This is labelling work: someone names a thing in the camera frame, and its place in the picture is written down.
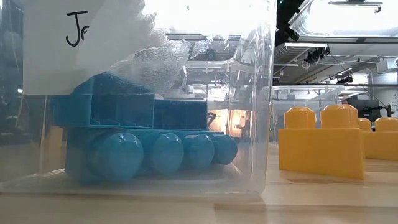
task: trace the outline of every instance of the yellow duplo block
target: yellow duplo block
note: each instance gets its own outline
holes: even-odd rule
[[[359,118],[358,119],[359,128],[362,131],[372,131],[372,122],[366,118]]]
[[[379,118],[376,132],[364,132],[366,158],[398,161],[398,118]]]
[[[323,128],[315,129],[315,113],[309,108],[286,112],[285,129],[279,130],[279,169],[363,179],[358,111],[350,105],[328,106],[321,112],[321,122]]]

